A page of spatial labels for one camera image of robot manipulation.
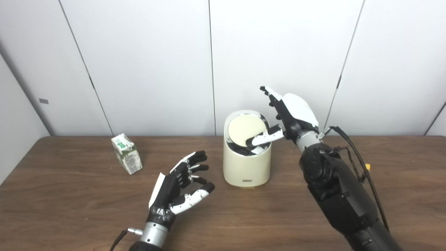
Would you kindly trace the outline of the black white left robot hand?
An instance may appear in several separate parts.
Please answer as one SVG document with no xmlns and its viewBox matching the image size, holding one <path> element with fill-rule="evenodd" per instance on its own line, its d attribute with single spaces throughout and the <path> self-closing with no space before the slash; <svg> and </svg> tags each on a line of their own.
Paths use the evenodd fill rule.
<svg viewBox="0 0 446 251">
<path fill-rule="evenodd" d="M 146 221 L 171 230 L 177 215 L 183 213 L 210 195 L 215 185 L 196 172 L 208 170 L 204 150 L 182 158 L 167 175 L 160 173 L 152 191 Z"/>
</svg>

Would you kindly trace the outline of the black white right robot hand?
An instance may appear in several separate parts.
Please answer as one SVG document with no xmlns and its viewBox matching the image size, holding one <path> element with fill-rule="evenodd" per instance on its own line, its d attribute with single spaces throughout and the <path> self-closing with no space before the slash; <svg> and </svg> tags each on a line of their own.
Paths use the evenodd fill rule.
<svg viewBox="0 0 446 251">
<path fill-rule="evenodd" d="M 319 122 L 308 105 L 301 97 L 287 93 L 280 95 L 270 87 L 261 86 L 260 90 L 269 97 L 269 106 L 277 111 L 277 120 L 282 124 L 269 127 L 266 131 L 245 141 L 248 147 L 277 141 L 281 138 L 296 142 L 306 132 L 319 134 Z"/>
</svg>

